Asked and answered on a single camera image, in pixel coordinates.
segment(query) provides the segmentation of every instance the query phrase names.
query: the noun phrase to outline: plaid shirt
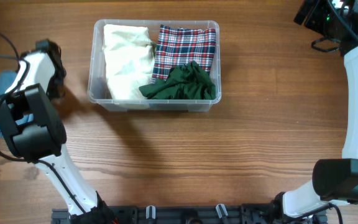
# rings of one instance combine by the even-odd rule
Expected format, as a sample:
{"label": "plaid shirt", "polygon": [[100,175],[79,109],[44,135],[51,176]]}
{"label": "plaid shirt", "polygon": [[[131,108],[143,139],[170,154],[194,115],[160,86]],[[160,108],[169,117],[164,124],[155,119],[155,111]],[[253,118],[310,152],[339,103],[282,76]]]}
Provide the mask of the plaid shirt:
{"label": "plaid shirt", "polygon": [[208,75],[214,60],[215,29],[172,29],[161,25],[152,75],[166,80],[171,68],[196,61]]}

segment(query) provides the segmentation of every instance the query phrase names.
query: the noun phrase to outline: laundry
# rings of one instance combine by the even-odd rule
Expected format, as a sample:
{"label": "laundry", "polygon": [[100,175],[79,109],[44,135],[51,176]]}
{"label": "laundry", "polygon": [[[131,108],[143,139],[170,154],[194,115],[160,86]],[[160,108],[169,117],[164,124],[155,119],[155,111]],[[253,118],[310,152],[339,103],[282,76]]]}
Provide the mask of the laundry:
{"label": "laundry", "polygon": [[215,84],[195,61],[170,70],[165,81],[157,78],[154,84],[139,87],[151,100],[214,100]]}
{"label": "laundry", "polygon": [[113,99],[145,99],[139,87],[151,82],[154,48],[146,27],[104,26],[106,82]]}
{"label": "laundry", "polygon": [[172,29],[161,25],[152,83],[166,80],[170,69],[195,61],[209,75],[216,48],[215,29]]}

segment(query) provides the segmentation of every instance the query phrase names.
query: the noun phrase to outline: wood grain surface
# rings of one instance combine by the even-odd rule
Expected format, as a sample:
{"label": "wood grain surface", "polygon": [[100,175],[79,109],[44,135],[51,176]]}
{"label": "wood grain surface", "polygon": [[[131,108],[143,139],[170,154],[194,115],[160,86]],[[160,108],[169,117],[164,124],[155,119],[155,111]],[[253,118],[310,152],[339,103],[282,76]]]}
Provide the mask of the wood grain surface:
{"label": "wood grain surface", "polygon": [[[56,108],[68,150],[107,204],[267,203],[310,180],[317,160],[340,158],[346,137],[343,58],[310,48],[319,35],[293,22],[300,4],[10,3],[0,4],[0,31],[21,52],[44,38],[62,48],[66,97]],[[90,103],[86,89],[99,19],[216,21],[222,100],[209,113],[111,113]],[[0,39],[0,53],[9,52]],[[0,59],[0,71],[14,68]],[[6,149],[1,139],[0,147]],[[0,158],[0,223],[50,223],[53,208],[65,203],[43,174]],[[358,223],[358,205],[342,212],[345,223]]]}

